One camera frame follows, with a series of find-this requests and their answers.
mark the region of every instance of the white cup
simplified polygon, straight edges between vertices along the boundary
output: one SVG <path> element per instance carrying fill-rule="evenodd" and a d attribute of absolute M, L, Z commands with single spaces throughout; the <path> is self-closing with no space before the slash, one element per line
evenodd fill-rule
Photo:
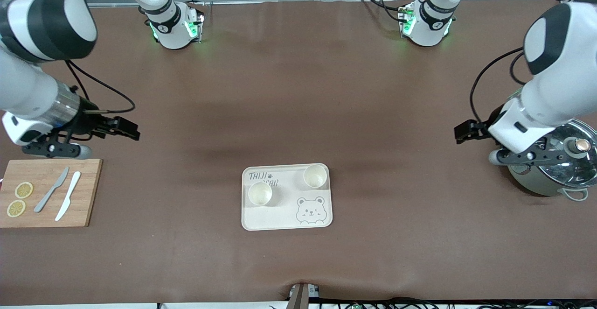
<path fill-rule="evenodd" d="M 251 185 L 248 192 L 249 200 L 257 206 L 266 205 L 271 201 L 271 186 L 265 182 Z"/>
<path fill-rule="evenodd" d="M 317 189 L 322 187 L 328 181 L 328 173 L 324 166 L 314 164 L 305 169 L 303 179 L 311 188 Z"/>

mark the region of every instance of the tray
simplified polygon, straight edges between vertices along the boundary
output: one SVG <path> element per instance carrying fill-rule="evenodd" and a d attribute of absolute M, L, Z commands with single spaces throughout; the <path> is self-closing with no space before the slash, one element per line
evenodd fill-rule
<path fill-rule="evenodd" d="M 327 181 L 311 188 L 303 179 L 307 167 L 319 164 L 326 169 Z M 252 204 L 248 190 L 256 182 L 271 186 L 271 202 Z M 241 224 L 248 231 L 288 230 L 329 226 L 333 219 L 330 170 L 325 164 L 248 167 L 243 171 Z"/>

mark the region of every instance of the brown table surface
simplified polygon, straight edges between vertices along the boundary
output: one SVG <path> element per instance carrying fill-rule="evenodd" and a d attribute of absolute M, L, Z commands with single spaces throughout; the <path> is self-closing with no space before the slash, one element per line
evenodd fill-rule
<path fill-rule="evenodd" d="M 137 9 L 94 9 L 78 63 L 137 101 L 141 141 L 89 142 L 104 165 L 88 228 L 1 231 L 0 303 L 280 300 L 299 281 L 328 298 L 597 298 L 597 190 L 533 196 L 487 161 L 492 141 L 452 135 L 480 69 L 553 4 L 463 1 L 432 48 L 358 2 L 216 6 L 179 51 Z M 516 90 L 508 65 L 480 82 L 482 116 Z M 0 151 L 0 169 L 28 158 L 4 133 Z M 329 227 L 241 227 L 245 167 L 310 162 L 331 170 Z"/>

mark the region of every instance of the green led light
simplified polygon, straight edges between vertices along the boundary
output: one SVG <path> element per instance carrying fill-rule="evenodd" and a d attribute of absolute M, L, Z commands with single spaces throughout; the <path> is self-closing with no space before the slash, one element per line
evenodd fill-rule
<path fill-rule="evenodd" d="M 450 30 L 450 24 L 452 24 L 452 19 L 451 18 L 448 21 L 448 24 L 446 24 L 446 30 L 444 32 L 444 36 L 448 34 L 448 31 Z"/>
<path fill-rule="evenodd" d="M 412 16 L 405 24 L 403 28 L 403 33 L 405 35 L 410 35 L 412 33 L 412 28 L 416 24 L 416 18 Z"/>
<path fill-rule="evenodd" d="M 191 38 L 195 38 L 197 37 L 197 26 L 194 25 L 192 22 L 187 22 L 185 21 L 186 27 L 187 27 L 187 31 L 188 31 L 188 36 L 190 36 Z"/>
<path fill-rule="evenodd" d="M 155 28 L 153 27 L 153 24 L 149 23 L 149 28 L 151 28 L 151 31 L 153 32 L 153 38 L 158 39 L 158 34 L 155 33 Z"/>

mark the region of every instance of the pot lid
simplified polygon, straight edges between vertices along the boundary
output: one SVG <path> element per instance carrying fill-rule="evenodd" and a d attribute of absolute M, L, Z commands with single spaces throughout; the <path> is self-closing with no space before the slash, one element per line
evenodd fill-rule
<path fill-rule="evenodd" d="M 545 175 L 569 188 L 583 189 L 597 183 L 597 133 L 593 128 L 573 119 L 550 132 L 547 140 L 546 148 L 566 151 L 569 162 L 539 166 Z"/>

